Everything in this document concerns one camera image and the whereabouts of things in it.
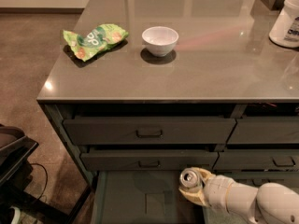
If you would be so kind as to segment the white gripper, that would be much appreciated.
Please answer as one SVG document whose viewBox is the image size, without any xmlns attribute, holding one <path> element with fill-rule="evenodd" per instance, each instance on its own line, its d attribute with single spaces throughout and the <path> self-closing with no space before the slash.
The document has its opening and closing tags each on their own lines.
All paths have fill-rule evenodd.
<svg viewBox="0 0 299 224">
<path fill-rule="evenodd" d="M 227 213 L 227 195 L 235 181 L 224 175 L 215 176 L 203 168 L 193 167 L 192 169 L 205 186 L 204 188 L 196 187 L 191 189 L 179 187 L 180 193 L 191 203 Z"/>
</svg>

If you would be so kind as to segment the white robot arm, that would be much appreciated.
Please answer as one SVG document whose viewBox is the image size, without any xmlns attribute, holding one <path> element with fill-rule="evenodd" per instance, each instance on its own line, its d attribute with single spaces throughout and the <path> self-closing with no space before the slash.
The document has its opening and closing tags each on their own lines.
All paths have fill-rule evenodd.
<svg viewBox="0 0 299 224">
<path fill-rule="evenodd" d="M 178 189 L 191 203 L 239 216 L 247 224 L 299 224 L 299 194 L 278 183 L 255 188 L 191 167 L 180 173 Z"/>
</svg>

